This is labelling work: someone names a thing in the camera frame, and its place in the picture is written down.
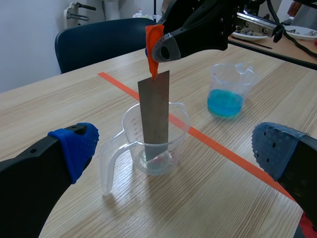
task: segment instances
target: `wooden table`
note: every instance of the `wooden table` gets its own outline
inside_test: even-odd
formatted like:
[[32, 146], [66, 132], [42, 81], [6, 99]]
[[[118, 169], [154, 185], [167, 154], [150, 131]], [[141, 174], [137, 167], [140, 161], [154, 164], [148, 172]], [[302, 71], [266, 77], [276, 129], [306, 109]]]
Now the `wooden table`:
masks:
[[[295, 63], [304, 67], [312, 68], [317, 70], [317, 59], [306, 54], [301, 49], [297, 48], [293, 42], [286, 39], [284, 36], [282, 39], [274, 43], [273, 38], [266, 38], [254, 43], [271, 47], [267, 49], [264, 47], [256, 46], [249, 42], [241, 41], [240, 39], [229, 36], [229, 40], [232, 44], [243, 47], [248, 50], [256, 51], [268, 56], [272, 56], [281, 60], [285, 60], [291, 63]], [[317, 47], [314, 45], [314, 41], [303, 41], [297, 40], [298, 43], [308, 48], [310, 51], [317, 53]]]
[[[245, 62], [259, 74], [239, 116], [207, 110], [210, 66]], [[251, 148], [256, 124], [272, 121], [317, 136], [317, 72], [236, 46], [204, 51], [172, 63], [170, 100], [185, 104], [191, 126], [257, 164]], [[180, 164], [152, 177], [133, 168], [129, 154], [116, 163], [112, 194], [99, 185], [99, 151], [120, 131], [132, 97], [97, 75], [106, 72], [137, 90], [149, 77], [144, 51], [110, 59], [0, 94], [0, 160], [12, 158], [47, 132], [81, 121], [100, 131], [96, 155], [58, 201], [43, 238], [291, 238], [301, 208], [196, 138], [187, 135]]]

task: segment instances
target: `measuring cup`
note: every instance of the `measuring cup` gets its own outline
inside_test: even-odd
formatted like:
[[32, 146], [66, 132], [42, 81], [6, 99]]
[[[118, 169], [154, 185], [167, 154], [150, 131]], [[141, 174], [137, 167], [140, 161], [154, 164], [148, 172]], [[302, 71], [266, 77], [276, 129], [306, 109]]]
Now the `measuring cup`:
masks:
[[[126, 111], [121, 121], [122, 131], [106, 143], [100, 152], [100, 180], [104, 195], [112, 189], [114, 164], [124, 151], [130, 150], [133, 164], [148, 175], [163, 175], [175, 168], [190, 123], [184, 104], [169, 103], [168, 120], [168, 143], [146, 144], [143, 139], [140, 104]], [[147, 158], [146, 148], [158, 149], [162, 153], [154, 158]]]
[[257, 81], [253, 66], [245, 69], [243, 63], [220, 63], [211, 67], [208, 108], [221, 116], [239, 113], [249, 92]]

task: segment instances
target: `clear liquid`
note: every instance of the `clear liquid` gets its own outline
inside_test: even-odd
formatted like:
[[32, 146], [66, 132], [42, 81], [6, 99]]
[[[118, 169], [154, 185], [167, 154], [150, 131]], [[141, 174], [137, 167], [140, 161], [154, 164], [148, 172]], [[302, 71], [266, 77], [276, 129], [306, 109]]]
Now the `clear liquid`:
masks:
[[173, 167], [173, 159], [171, 153], [168, 151], [161, 153], [149, 161], [147, 161], [145, 151], [141, 151], [137, 157], [141, 166], [147, 168], [148, 173], [152, 175], [165, 174]]
[[221, 116], [233, 116], [241, 111], [243, 98], [233, 92], [214, 89], [208, 95], [208, 108]]

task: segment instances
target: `chair backrest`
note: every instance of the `chair backrest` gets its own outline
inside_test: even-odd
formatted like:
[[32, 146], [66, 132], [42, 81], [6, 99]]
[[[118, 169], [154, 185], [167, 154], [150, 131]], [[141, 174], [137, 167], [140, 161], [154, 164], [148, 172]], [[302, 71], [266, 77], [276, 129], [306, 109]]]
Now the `chair backrest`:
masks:
[[78, 26], [60, 32], [55, 52], [61, 73], [145, 48], [147, 18], [128, 18]]

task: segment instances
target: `blue textured grip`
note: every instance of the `blue textured grip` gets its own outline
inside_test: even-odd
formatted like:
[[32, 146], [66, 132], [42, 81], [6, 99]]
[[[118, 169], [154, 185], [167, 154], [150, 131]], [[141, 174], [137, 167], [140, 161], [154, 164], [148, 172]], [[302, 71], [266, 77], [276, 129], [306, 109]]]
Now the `blue textured grip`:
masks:
[[83, 173], [86, 162], [95, 154], [99, 140], [98, 129], [94, 125], [90, 123], [79, 124], [87, 126], [84, 135], [78, 135], [74, 131], [67, 129], [58, 129], [48, 134], [60, 141], [73, 184]]
[[257, 163], [277, 181], [304, 135], [293, 128], [271, 122], [257, 125], [252, 135], [252, 148]]

